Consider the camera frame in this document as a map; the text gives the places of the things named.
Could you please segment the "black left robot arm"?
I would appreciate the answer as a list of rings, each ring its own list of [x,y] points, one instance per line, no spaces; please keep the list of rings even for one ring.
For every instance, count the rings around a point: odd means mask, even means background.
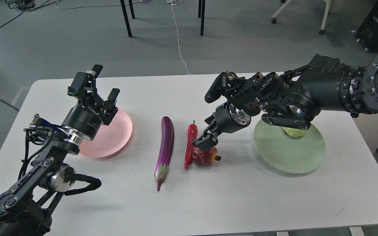
[[[102,69],[102,65],[94,65],[76,74],[67,93],[78,102],[61,125],[36,114],[24,129],[26,148],[33,143],[40,149],[31,156],[25,152],[17,181],[0,194],[0,236],[43,236],[51,230],[52,213],[63,196],[101,186],[100,179],[76,173],[64,159],[79,154],[81,143],[92,141],[118,111],[118,88],[111,90],[106,101],[97,93],[96,78]]]

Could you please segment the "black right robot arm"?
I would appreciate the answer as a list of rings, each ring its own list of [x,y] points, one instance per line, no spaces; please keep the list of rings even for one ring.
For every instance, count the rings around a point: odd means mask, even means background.
[[[315,55],[305,66],[252,77],[234,72],[219,74],[204,100],[226,102],[216,107],[205,122],[208,127],[193,145],[206,151],[218,144],[222,133],[234,133],[247,127],[253,116],[268,125],[308,130],[322,111],[345,111],[351,117],[378,113],[378,55],[368,66],[352,67],[338,58]]]

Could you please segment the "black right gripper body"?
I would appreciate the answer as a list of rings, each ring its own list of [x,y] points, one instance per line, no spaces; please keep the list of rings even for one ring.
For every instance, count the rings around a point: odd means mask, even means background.
[[[251,123],[251,116],[232,103],[223,103],[217,106],[215,112],[204,120],[208,126],[204,133],[234,133],[247,127]]]

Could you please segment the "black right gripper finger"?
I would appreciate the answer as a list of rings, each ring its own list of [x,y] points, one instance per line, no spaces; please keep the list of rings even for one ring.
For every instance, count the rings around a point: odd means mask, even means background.
[[[207,151],[208,149],[215,147],[218,144],[219,134],[219,132],[203,132],[200,135],[200,137],[196,138],[192,142],[192,145],[194,145],[194,147],[201,149],[201,151]]]

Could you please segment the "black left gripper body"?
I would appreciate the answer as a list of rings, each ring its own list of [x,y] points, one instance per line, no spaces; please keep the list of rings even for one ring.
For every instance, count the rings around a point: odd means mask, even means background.
[[[109,126],[117,114],[104,115],[103,102],[78,103],[69,111],[61,126],[77,130],[92,141],[100,127],[102,125]]]

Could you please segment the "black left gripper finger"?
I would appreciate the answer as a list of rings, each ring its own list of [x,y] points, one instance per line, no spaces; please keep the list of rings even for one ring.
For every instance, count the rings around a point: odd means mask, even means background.
[[[104,115],[115,115],[118,111],[116,107],[117,96],[120,93],[119,88],[113,88],[106,101],[103,102],[102,111]]]
[[[101,97],[97,93],[96,78],[102,71],[103,66],[95,64],[87,72],[78,72],[68,87],[68,96],[75,97],[79,102],[100,102]]]

